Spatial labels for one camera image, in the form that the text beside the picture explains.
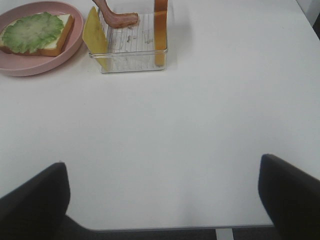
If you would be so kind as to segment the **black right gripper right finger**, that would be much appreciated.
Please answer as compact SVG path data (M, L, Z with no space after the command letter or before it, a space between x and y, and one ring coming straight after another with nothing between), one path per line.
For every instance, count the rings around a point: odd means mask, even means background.
M283 240L320 238L320 181L273 155L261 157L258 194Z

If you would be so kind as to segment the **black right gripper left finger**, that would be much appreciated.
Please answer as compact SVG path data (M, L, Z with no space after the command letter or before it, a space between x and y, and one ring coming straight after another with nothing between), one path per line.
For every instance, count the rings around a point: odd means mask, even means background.
M66 215L71 198L66 165L57 162L0 199L2 240L86 240Z

